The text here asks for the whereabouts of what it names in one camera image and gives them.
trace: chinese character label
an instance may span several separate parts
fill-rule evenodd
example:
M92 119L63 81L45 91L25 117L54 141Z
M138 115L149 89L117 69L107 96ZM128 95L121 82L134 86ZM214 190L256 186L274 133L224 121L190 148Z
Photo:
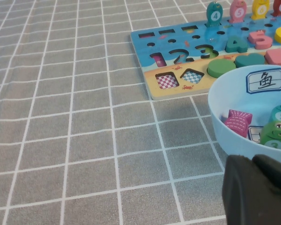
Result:
M251 141L254 141L256 143L260 143L260 132L263 127L261 126L249 126L248 131L248 138Z
M268 69L249 73L246 77L247 93L281 90L281 69Z

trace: shape sorter board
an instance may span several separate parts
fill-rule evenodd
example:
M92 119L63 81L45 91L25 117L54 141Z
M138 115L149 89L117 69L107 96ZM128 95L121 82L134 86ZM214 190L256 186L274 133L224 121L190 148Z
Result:
M270 49L281 48L274 40L281 16L271 13L261 20L252 20L247 14L244 22L233 24L226 17L220 26L210 28L206 21L199 21L132 32L131 40L151 97L162 100L207 92L216 80L207 73L210 61L234 61L236 56L250 53L265 55L267 50L256 50L255 44L248 41L251 32L264 30L273 39ZM228 37L234 35L247 40L246 53L225 52Z

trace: green fish toy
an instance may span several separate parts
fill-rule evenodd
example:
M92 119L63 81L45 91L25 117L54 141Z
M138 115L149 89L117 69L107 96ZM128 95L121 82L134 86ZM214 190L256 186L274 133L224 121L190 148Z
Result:
M223 16L223 7L217 1L211 2L206 10L207 27L219 26Z
M281 149L281 121L272 121L262 128L260 144L275 149Z

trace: checkered square hole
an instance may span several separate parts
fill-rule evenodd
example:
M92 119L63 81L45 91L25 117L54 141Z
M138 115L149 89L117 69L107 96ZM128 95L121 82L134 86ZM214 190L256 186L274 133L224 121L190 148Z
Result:
M179 83L173 72L157 74L156 80L161 89L175 88L179 86Z
M200 80L202 79L203 75L200 72L192 71L192 70L187 70L182 79L186 80L191 83L199 83Z

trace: pink square piece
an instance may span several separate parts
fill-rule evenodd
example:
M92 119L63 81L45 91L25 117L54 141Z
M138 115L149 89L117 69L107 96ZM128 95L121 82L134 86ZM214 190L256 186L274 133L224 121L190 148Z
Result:
M156 77L157 83L161 89L175 88L179 86L176 78L172 75L162 75Z
M267 50L265 59L268 64L281 66L281 48Z

